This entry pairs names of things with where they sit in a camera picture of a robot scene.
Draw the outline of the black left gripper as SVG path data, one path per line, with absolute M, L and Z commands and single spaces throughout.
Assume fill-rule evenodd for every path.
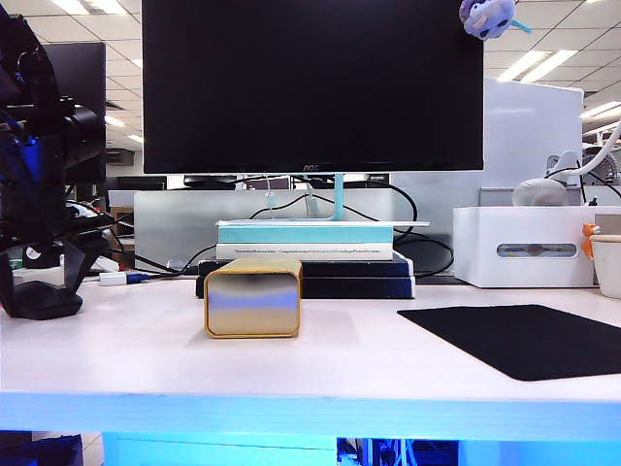
M 63 143 L 57 136 L 1 135 L 1 249 L 48 243 L 68 235 L 107 227 L 109 215 L 79 217 L 65 198 Z M 104 236 L 70 236 L 62 240 L 62 296 L 75 294 L 96 259 L 108 250 Z M 15 316 L 14 277 L 9 256 L 0 255 L 0 298 Z

